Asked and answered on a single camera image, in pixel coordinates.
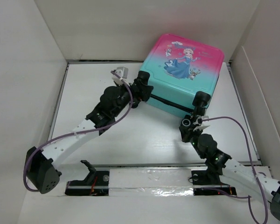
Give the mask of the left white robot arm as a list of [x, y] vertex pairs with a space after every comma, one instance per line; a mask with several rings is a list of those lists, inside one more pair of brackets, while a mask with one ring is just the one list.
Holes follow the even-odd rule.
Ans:
[[55, 137], [27, 151], [23, 183], [31, 192], [46, 194], [59, 182], [62, 174], [57, 167], [83, 144], [102, 135], [119, 121], [115, 118], [127, 107], [148, 101], [153, 86], [148, 78], [138, 77], [132, 84], [123, 82], [107, 87], [92, 112], [70, 133]]

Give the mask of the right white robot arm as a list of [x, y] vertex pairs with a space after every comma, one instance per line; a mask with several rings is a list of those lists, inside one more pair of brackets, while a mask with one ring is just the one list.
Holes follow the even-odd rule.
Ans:
[[211, 183], [219, 181], [243, 190], [248, 196], [263, 203], [280, 221], [280, 180], [257, 173], [254, 167], [246, 167], [217, 147], [210, 134], [203, 133], [202, 120], [183, 119], [179, 127], [182, 141], [190, 143], [208, 167], [206, 178]]

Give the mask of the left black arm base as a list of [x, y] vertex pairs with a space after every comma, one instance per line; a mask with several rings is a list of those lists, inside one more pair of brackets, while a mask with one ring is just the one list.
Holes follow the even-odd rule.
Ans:
[[67, 196], [109, 196], [110, 171], [96, 170], [87, 160], [81, 160], [88, 168], [88, 174], [83, 180], [67, 182]]

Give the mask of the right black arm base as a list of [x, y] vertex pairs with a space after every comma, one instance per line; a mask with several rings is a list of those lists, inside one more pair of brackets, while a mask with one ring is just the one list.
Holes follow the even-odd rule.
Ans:
[[195, 196], [237, 196], [236, 189], [220, 182], [219, 175], [206, 169], [192, 169], [188, 181]]

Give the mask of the pink and teal kids suitcase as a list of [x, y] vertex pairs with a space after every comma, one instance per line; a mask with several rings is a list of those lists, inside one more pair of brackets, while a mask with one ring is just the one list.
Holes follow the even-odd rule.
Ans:
[[173, 34], [163, 34], [140, 70], [153, 86], [147, 104], [179, 118], [203, 116], [209, 107], [224, 61], [222, 50]]

